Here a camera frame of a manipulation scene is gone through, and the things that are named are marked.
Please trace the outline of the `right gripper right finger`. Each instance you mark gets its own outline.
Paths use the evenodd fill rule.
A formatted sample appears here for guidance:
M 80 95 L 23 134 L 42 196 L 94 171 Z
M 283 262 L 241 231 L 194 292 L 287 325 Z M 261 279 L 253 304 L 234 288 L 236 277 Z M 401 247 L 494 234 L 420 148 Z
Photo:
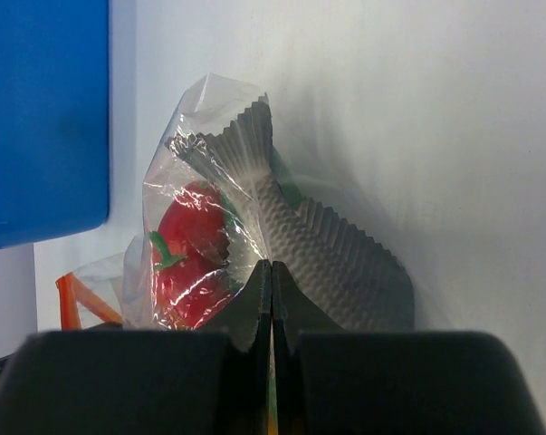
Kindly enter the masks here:
M 511 351 L 478 332 L 353 333 L 272 267 L 281 434 L 543 434 Z

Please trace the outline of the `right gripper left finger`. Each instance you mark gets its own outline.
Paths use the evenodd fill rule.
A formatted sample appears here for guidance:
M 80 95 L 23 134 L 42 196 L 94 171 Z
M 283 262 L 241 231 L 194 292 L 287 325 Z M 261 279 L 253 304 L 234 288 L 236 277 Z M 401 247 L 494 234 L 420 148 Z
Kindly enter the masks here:
M 271 272 L 195 331 L 29 337 L 0 377 L 0 434 L 265 434 Z

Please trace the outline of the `red fake chili pepper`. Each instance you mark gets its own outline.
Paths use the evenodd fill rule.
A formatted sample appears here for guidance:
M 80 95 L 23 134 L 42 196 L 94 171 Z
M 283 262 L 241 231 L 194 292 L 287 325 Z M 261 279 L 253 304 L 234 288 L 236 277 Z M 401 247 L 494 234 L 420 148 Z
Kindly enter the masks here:
M 154 316 L 164 329 L 194 330 L 219 313 L 241 290 L 223 264 L 196 251 L 185 237 L 169 241 L 149 233 Z

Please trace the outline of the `grey fake fish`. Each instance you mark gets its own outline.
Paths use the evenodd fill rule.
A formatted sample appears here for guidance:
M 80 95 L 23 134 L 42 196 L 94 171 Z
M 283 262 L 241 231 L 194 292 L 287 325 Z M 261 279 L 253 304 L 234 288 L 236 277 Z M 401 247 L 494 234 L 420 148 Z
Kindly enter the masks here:
M 284 196 L 267 102 L 253 102 L 217 135 L 176 132 L 166 146 L 225 194 L 250 237 L 339 326 L 414 330 L 414 287 L 397 258 L 333 208 L 312 198 L 295 207 Z

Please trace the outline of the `clear zip top bag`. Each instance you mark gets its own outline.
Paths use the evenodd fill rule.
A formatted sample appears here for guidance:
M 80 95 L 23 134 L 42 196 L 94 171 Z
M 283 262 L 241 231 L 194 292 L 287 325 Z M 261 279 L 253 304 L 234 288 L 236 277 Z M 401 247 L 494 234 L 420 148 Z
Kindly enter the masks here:
M 249 168 L 269 113 L 260 87 L 213 73 L 184 92 L 143 179 L 142 233 L 57 280 L 63 329 L 195 330 L 243 292 L 272 255 Z

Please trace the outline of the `dark green fake leaf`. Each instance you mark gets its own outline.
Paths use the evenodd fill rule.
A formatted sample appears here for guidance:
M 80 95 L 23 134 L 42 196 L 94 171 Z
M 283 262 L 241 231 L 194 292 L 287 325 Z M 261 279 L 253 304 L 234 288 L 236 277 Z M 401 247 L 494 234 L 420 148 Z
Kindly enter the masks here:
M 293 210 L 297 210 L 301 203 L 305 200 L 305 196 L 294 182 L 291 172 L 285 165 L 282 156 L 276 148 L 273 148 L 271 163 L 273 174 L 277 178 L 279 188 L 284 199 Z M 235 225 L 235 220 L 237 221 L 237 225 L 241 225 L 242 219 L 240 218 L 235 204 L 221 189 L 219 189 L 219 193 L 221 197 L 221 205 L 224 210 L 223 217 L 225 228 L 232 228 Z

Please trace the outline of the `blue plastic bin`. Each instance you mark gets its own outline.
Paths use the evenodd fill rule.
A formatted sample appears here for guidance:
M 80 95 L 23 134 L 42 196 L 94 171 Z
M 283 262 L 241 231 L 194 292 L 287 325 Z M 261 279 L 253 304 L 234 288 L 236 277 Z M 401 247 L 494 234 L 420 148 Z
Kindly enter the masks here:
M 106 1 L 0 1 L 0 248 L 110 210 Z

